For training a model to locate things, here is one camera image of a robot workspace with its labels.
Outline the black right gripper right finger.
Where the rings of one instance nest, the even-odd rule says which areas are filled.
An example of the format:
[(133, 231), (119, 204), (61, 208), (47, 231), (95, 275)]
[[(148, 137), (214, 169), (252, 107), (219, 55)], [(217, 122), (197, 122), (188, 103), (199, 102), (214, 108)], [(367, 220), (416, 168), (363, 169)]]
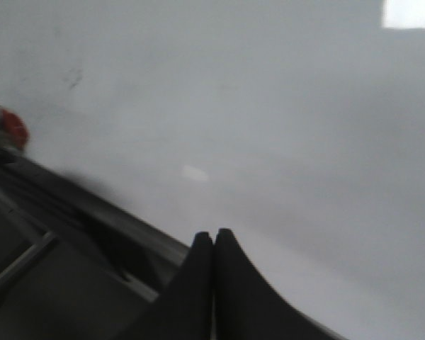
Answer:
[(214, 245), (218, 339), (341, 339), (287, 303), (249, 260), (230, 229)]

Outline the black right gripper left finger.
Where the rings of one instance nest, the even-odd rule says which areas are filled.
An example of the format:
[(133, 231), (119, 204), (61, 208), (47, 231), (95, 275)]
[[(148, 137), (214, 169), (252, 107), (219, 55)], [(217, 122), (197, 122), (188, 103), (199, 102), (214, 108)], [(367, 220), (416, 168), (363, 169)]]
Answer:
[(213, 241), (195, 235), (179, 272), (119, 339), (209, 339), (212, 329)]

